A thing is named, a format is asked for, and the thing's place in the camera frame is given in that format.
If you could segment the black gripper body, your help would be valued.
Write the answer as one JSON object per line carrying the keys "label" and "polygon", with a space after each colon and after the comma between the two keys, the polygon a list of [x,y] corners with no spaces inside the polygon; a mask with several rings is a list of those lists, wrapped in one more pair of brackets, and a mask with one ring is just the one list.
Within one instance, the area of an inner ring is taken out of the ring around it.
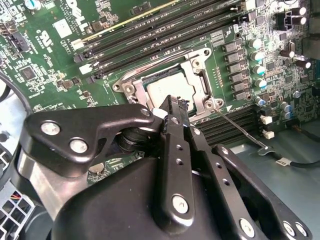
{"label": "black gripper body", "polygon": [[195,154],[142,158],[79,192],[54,240],[223,240]]}

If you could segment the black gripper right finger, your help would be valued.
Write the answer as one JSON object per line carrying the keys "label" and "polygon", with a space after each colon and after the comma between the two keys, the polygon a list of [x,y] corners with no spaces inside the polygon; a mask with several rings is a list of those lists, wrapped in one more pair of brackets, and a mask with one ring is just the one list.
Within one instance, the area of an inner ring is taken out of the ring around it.
{"label": "black gripper right finger", "polygon": [[230,149],[210,147],[194,126],[186,129],[224,240],[311,240],[301,219]]}

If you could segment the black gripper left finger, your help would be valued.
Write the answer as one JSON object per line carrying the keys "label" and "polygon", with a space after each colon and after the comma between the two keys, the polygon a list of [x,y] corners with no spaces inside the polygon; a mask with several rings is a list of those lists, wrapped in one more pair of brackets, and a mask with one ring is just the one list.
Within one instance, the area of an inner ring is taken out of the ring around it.
{"label": "black gripper left finger", "polygon": [[53,221],[73,196],[137,160],[190,155],[189,102],[38,112],[24,121],[17,170]]}

